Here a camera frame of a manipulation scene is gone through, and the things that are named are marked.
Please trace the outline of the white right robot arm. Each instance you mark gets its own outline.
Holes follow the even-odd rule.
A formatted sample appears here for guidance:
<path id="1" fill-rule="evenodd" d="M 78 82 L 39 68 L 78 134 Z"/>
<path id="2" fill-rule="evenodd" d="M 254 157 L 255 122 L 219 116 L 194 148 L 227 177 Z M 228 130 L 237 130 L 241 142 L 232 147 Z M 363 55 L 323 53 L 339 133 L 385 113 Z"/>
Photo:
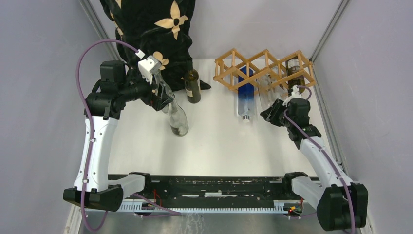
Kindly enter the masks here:
<path id="1" fill-rule="evenodd" d="M 319 184 L 300 173 L 286 175 L 281 186 L 288 199 L 300 196 L 316 211 L 319 224 L 325 231 L 363 228 L 367 224 L 368 190 L 354 182 L 339 167 L 326 150 L 320 131 L 310 123 L 311 104 L 303 98 L 293 98 L 285 104 L 277 99 L 260 113 L 267 122 L 285 127 L 297 149 L 307 158 Z"/>

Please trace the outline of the clear bottle with black label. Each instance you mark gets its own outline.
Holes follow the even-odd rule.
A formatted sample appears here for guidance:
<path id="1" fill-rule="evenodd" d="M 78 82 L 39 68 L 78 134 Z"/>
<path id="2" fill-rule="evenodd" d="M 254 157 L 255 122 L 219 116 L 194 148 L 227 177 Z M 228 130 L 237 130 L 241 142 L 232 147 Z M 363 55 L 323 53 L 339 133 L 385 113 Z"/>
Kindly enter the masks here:
<path id="1" fill-rule="evenodd" d="M 179 137 L 183 137 L 189 131 L 188 120 L 185 111 L 174 100 L 168 104 L 169 124 L 172 132 Z"/>

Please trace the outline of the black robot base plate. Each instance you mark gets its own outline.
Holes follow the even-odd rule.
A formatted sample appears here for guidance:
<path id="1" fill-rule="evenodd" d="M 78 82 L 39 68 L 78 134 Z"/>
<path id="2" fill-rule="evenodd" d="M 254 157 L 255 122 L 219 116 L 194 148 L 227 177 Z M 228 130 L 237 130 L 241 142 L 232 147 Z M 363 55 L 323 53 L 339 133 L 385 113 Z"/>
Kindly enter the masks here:
<path id="1" fill-rule="evenodd" d="M 244 176 L 147 175 L 143 191 L 165 208 L 269 208 L 275 201 L 300 201 L 284 178 Z"/>

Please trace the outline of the clear bottle with dark label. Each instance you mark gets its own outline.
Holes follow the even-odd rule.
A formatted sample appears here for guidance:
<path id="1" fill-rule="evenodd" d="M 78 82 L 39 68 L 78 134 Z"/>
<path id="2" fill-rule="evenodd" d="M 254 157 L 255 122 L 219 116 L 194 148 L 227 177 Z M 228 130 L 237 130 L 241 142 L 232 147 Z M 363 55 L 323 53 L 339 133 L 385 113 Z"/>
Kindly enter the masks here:
<path id="1" fill-rule="evenodd" d="M 160 70 L 156 71 L 153 77 L 157 86 L 155 88 L 152 107 L 156 111 L 162 111 L 167 114 L 169 111 L 169 104 L 172 104 L 174 100 L 173 92 L 164 81 Z"/>

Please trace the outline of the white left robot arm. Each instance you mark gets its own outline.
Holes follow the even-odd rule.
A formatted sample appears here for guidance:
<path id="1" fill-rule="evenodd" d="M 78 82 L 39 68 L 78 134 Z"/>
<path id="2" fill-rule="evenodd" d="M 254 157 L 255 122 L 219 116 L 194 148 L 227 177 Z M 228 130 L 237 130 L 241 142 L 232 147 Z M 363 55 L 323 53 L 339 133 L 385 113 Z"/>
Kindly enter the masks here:
<path id="1" fill-rule="evenodd" d="M 129 101 L 150 98 L 157 106 L 164 82 L 153 76 L 160 64 L 149 59 L 138 63 L 142 82 L 128 85 L 125 63 L 112 60 L 100 65 L 100 79 L 85 98 L 86 135 L 79 173 L 73 187 L 65 189 L 63 199 L 77 206 L 103 211 L 117 211 L 123 199 L 136 193 L 140 198 L 152 195 L 153 185 L 143 173 L 129 173 L 118 180 L 109 180 L 108 166 L 113 135 L 120 113 Z"/>

